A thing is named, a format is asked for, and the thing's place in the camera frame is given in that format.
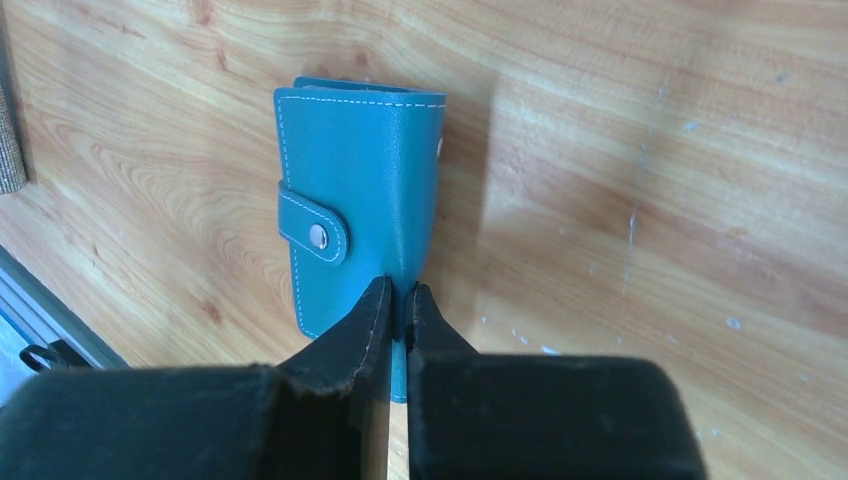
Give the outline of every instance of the metal snap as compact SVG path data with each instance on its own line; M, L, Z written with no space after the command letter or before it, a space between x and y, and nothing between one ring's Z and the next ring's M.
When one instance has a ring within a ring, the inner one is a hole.
M329 239L327 238L327 231L324 230L324 227L318 225L312 225L309 228L309 241L312 242L312 245L318 250L324 250L327 248L327 243Z

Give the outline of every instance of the white paint mark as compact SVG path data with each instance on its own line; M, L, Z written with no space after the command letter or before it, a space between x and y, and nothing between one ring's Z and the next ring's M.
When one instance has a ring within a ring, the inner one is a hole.
M627 264L627 268L624 269L624 282L621 284L621 296L624 296L624 293L627 291L627 281L630 280L630 272L633 271L633 265Z
M636 186L642 185L642 172L645 170L645 155L639 156L639 168L636 170Z
M668 80L663 83L663 86L657 90L657 103L662 103L665 100L665 95L668 93Z
M636 205L630 212L630 235L627 237L627 251L633 250L633 233L636 231Z

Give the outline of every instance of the wallet strap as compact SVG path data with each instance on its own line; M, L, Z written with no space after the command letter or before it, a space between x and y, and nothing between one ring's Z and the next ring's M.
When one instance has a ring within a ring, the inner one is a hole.
M280 182L278 216L280 235L296 245L295 248L306 250L329 266L344 261L350 242L347 228L336 213L292 192Z

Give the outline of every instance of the wooden surface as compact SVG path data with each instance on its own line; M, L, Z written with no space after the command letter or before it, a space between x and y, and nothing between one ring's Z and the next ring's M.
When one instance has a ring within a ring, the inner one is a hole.
M306 344L271 92L370 76L449 94L424 280L475 346L659 362L714 478L848 475L844 1L2 5L0 244L131 364Z

